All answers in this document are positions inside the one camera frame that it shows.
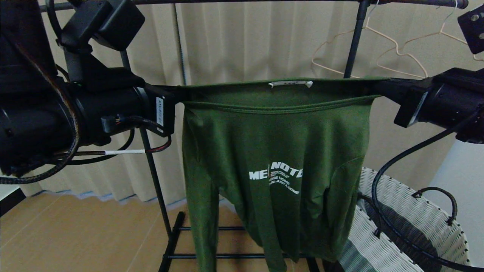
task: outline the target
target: robotic arm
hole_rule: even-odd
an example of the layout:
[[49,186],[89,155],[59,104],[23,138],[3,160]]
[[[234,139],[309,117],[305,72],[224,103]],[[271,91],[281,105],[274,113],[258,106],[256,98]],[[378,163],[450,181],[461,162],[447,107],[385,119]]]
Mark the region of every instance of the robotic arm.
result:
[[[111,136],[139,126],[162,137],[174,132],[175,104],[187,95],[183,88],[147,84],[125,68],[105,67],[91,54],[91,38],[117,51],[128,47],[145,20],[133,2],[70,3],[76,12],[63,29],[53,19],[55,13],[49,14],[57,43],[65,52],[69,80],[64,82],[57,76],[37,2],[0,1],[0,169],[6,175],[22,176],[62,159],[69,163],[77,150],[69,149],[75,131],[70,110],[77,116],[77,146],[102,146]],[[484,29],[484,18],[477,23],[471,20],[474,14],[484,14],[482,9],[461,16],[465,17],[461,27],[471,26],[464,31],[469,45],[481,51],[482,40],[470,40]],[[65,95],[67,104],[52,91],[53,86]],[[424,80],[391,78],[371,83],[368,89],[401,105],[397,125],[424,121],[449,128],[482,110],[484,69],[453,68]],[[484,143],[484,111],[456,138]],[[72,154],[62,153],[67,149]],[[0,178],[0,183],[14,182]]]

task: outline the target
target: brown tile floor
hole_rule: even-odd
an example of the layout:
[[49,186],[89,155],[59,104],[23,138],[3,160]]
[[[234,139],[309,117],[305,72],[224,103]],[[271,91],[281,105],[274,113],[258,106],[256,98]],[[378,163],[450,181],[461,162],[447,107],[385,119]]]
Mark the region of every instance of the brown tile floor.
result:
[[[179,211],[169,212],[174,223]],[[222,207],[221,226],[240,226]],[[29,197],[0,219],[2,272],[155,272],[167,243],[155,202],[126,204],[95,197],[41,194]],[[219,252],[262,252],[243,231],[219,232]],[[182,232],[177,253],[193,253],[190,232]],[[305,260],[287,261],[288,271],[308,271]],[[195,260],[174,260],[170,271],[197,271]],[[221,272],[266,272],[263,259],[218,260]]]

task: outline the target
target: beige curtain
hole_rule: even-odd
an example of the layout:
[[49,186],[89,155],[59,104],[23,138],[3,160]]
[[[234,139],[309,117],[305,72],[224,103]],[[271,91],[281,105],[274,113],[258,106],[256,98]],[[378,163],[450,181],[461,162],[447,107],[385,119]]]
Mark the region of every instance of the beige curtain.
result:
[[[469,10],[484,0],[470,1]],[[341,78],[311,64],[314,50],[337,33],[354,28],[358,9],[356,2],[257,2],[257,3],[198,3],[138,6],[146,22],[128,48],[135,74],[152,84],[182,84],[183,59],[188,84],[207,84],[248,81],[293,76]],[[391,3],[378,6],[372,13],[370,26],[400,44],[436,32],[452,8]],[[457,10],[448,20],[445,31],[463,38],[457,24]],[[61,24],[73,11],[59,11]],[[46,15],[44,22],[56,62],[65,67],[60,49]],[[180,33],[181,52],[178,50]],[[336,70],[344,70],[351,33],[345,34],[316,56],[316,62]],[[119,53],[96,43],[94,55],[108,66],[121,66]],[[393,44],[367,30],[355,62],[354,76],[393,76],[402,74],[376,66],[376,58]],[[469,49],[443,36],[433,36],[408,44],[405,52],[416,56],[429,76],[452,67],[472,70],[484,67],[484,62],[472,60]],[[408,57],[394,53],[385,55],[381,64],[407,73],[421,75],[418,66]],[[436,126],[419,123],[408,129],[393,124],[398,105],[388,99],[375,101],[371,113],[371,141],[365,166],[378,169],[386,161],[406,148],[441,131]],[[166,202],[184,197],[181,163],[182,105],[177,108],[176,133],[172,147],[157,153],[160,183]],[[115,149],[127,135],[113,137],[113,142],[102,149]],[[151,136],[152,145],[163,139]],[[434,176],[449,150],[454,137],[450,136],[423,151],[403,159],[388,173],[400,181],[420,188]],[[141,148],[139,135],[133,148]],[[22,187],[31,195],[40,190],[73,190],[75,193],[93,191],[99,195],[113,194],[116,199],[137,194],[142,200],[155,197],[144,155],[118,156],[109,161],[89,166],[69,166],[51,179]]]

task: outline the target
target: beige clothes hanger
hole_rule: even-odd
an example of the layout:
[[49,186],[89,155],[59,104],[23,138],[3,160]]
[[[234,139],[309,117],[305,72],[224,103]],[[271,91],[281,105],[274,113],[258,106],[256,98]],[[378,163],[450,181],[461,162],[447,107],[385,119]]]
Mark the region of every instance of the beige clothes hanger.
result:
[[[377,35],[382,36],[383,38],[385,38],[385,39],[387,39],[387,40],[389,40],[389,41],[393,42],[393,43],[395,44],[395,47],[391,48],[390,50],[387,50],[386,52],[389,52],[389,51],[391,51],[392,49],[396,49],[396,53],[397,53],[397,55],[399,55],[399,56],[408,56],[408,57],[412,58],[412,59],[413,59],[413,60],[414,60],[414,61],[415,61],[415,62],[418,64],[418,66],[419,66],[419,67],[422,69],[424,76],[418,76],[418,75],[414,75],[414,74],[409,74],[409,73],[401,72],[401,71],[398,71],[398,70],[393,70],[393,69],[386,68],[386,67],[384,67],[384,68],[385,68],[385,69],[387,69],[387,70],[391,70],[391,71],[393,71],[393,72],[397,72],[397,73],[404,74],[404,75],[415,76],[415,77],[419,77],[419,78],[425,78],[425,77],[428,77],[427,71],[425,70],[424,66],[423,66],[423,65],[422,65],[422,64],[421,64],[421,63],[418,61],[418,59],[417,59],[416,57],[414,57],[412,54],[401,54],[401,53],[398,51],[398,42],[397,42],[395,39],[392,39],[391,37],[389,37],[389,36],[387,36],[387,35],[385,35],[385,34],[383,34],[383,33],[379,32],[378,30],[373,29],[373,28],[371,28],[371,27],[369,27],[369,26],[368,26],[368,24],[369,24],[369,22],[370,22],[371,14],[372,14],[372,13],[373,13],[373,11],[374,11],[374,10],[377,8],[377,6],[378,6],[379,2],[380,2],[380,0],[378,0],[378,1],[377,1],[376,5],[373,7],[373,9],[372,9],[372,10],[370,11],[370,13],[368,14],[368,19],[366,20],[366,25],[365,25],[365,26],[364,26],[362,29],[367,29],[367,30],[369,30],[369,31],[371,31],[371,32],[373,32],[373,33],[376,33]],[[316,62],[314,61],[314,59],[315,59],[316,54],[318,53],[318,51],[319,51],[319,50],[320,50],[320,49],[321,49],[321,48],[322,48],[322,47],[323,47],[325,44],[331,44],[332,42],[334,42],[334,40],[335,40],[337,37],[339,37],[339,36],[341,36],[341,35],[343,35],[343,34],[351,33],[351,32],[354,32],[354,30],[349,30],[349,31],[345,31],[345,32],[339,33],[339,34],[335,35],[335,36],[334,36],[334,37],[333,37],[331,40],[325,41],[325,42],[323,42],[321,45],[319,45],[319,47],[318,47],[318,48],[317,48],[317,49],[314,51],[314,53],[313,53],[313,57],[312,57],[312,59],[311,59],[311,62],[312,62],[314,65],[319,66],[319,67],[321,67],[321,68],[323,68],[323,69],[326,69],[326,70],[329,70],[329,71],[332,71],[332,72],[335,72],[335,73],[338,73],[338,74],[343,75],[343,73],[342,73],[342,72],[340,72],[340,71],[337,71],[337,70],[331,69],[331,68],[329,68],[329,67],[327,67],[327,66],[324,66],[324,65],[321,65],[321,64],[319,64],[319,63],[316,63]]]
[[[438,32],[434,32],[434,33],[426,34],[426,35],[424,35],[424,36],[421,36],[421,37],[418,37],[418,38],[413,38],[413,39],[411,39],[411,40],[408,40],[408,41],[406,41],[406,42],[403,44],[403,46],[402,46],[401,50],[403,51],[403,49],[405,48],[405,46],[406,46],[408,43],[410,43],[410,42],[413,42],[413,41],[416,41],[416,40],[419,40],[419,39],[422,39],[422,38],[430,37],[430,36],[435,36],[435,35],[444,35],[444,36],[446,36],[446,37],[452,38],[452,39],[454,39],[454,40],[456,40],[456,41],[458,41],[458,42],[460,42],[460,43],[463,43],[463,44],[467,45],[467,42],[466,42],[466,41],[464,41],[464,40],[462,40],[462,39],[459,39],[459,38],[457,38],[457,37],[455,37],[455,36],[452,36],[452,35],[450,35],[450,34],[447,34],[447,33],[445,33],[445,32],[443,31],[443,30],[444,30],[444,27],[445,27],[445,23],[447,22],[447,20],[449,19],[449,17],[450,17],[450,16],[452,16],[452,14],[454,14],[454,12],[456,11],[456,9],[457,9],[457,0],[455,1],[455,7],[454,7],[454,10],[452,10],[452,12],[451,12],[449,15],[447,15],[447,17],[445,17],[444,22],[442,23],[442,26],[440,27],[440,30],[439,30]],[[387,50],[387,51],[383,52],[381,55],[379,55],[379,56],[378,56],[378,58],[377,58],[377,66],[378,66],[378,67],[383,68],[383,69],[387,69],[387,70],[390,70],[390,71],[394,71],[394,70],[393,70],[393,69],[391,69],[391,68],[384,67],[384,66],[382,66],[382,65],[380,65],[380,64],[379,64],[379,60],[380,60],[380,58],[381,58],[381,57],[383,57],[383,55],[385,55],[386,53],[390,52],[390,51],[391,51],[391,50],[393,50],[393,49],[395,49],[395,47],[390,48],[389,50]],[[473,58],[474,60],[476,60],[476,61],[484,61],[483,59],[478,59],[478,58],[476,57],[476,55],[472,55],[472,58]]]

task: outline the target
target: clothing rack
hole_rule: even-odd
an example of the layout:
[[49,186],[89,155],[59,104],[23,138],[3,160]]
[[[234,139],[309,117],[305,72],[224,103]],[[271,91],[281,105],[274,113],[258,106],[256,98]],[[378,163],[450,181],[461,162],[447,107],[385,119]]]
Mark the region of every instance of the clothing rack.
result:
[[[355,62],[356,53],[360,43],[360,37],[363,29],[363,22],[366,18],[366,12],[371,4],[375,4],[376,0],[339,0],[339,1],[358,1],[359,8],[356,16],[355,31],[353,33],[353,38],[351,41],[351,47],[348,54],[348,60],[346,63],[344,78],[349,78],[353,70],[353,65]],[[468,0],[380,0],[380,4],[389,2],[403,2],[403,3],[415,3],[415,4],[428,4],[436,6],[448,6],[455,7],[455,1],[457,1],[457,7],[464,9],[468,5]],[[250,0],[133,0],[136,4],[158,4],[158,3],[202,3],[202,2],[251,2]],[[65,10],[72,8],[68,6],[67,3],[61,3],[57,6],[56,10]],[[131,70],[128,55],[126,51],[121,52],[121,59],[123,66]],[[141,138],[143,140],[143,145],[146,150],[151,148],[150,140],[148,139],[148,134],[146,129],[140,128]],[[166,245],[165,253],[162,257],[162,262],[159,272],[168,272],[170,269],[171,261],[174,259],[196,259],[195,254],[175,254],[175,249],[177,246],[178,238],[182,231],[190,231],[190,227],[183,227],[186,214],[184,212],[179,212],[175,220],[173,228],[171,227],[168,213],[166,211],[165,200],[163,198],[163,193],[161,190],[160,182],[158,180],[158,173],[156,171],[156,166],[153,159],[152,153],[146,153],[146,158],[148,160],[148,165],[150,167],[151,178],[153,180],[154,188],[156,190],[156,196],[158,198],[158,203],[160,205],[161,214],[166,228],[166,233],[168,235],[168,244]],[[243,227],[218,227],[219,231],[244,231]],[[261,259],[264,258],[264,254],[217,254],[217,259]],[[300,255],[301,258],[306,258],[307,265],[310,272],[319,272],[319,267],[316,263],[316,259],[311,256]],[[330,263],[323,260],[323,266],[325,271],[335,271],[339,270],[337,263]]]

